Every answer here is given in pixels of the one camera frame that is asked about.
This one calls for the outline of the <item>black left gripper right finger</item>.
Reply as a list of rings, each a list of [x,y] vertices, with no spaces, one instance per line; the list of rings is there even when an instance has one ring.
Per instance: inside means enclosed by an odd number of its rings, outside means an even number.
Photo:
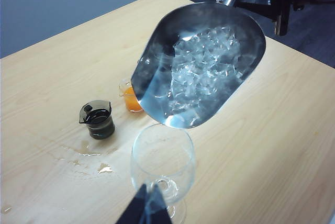
[[[157,184],[154,184],[146,197],[145,223],[172,223],[167,205]]]

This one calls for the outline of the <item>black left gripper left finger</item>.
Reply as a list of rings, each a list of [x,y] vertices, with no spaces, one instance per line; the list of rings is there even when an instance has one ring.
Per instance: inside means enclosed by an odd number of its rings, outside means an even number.
[[[140,223],[146,203],[147,187],[142,184],[116,223]]]

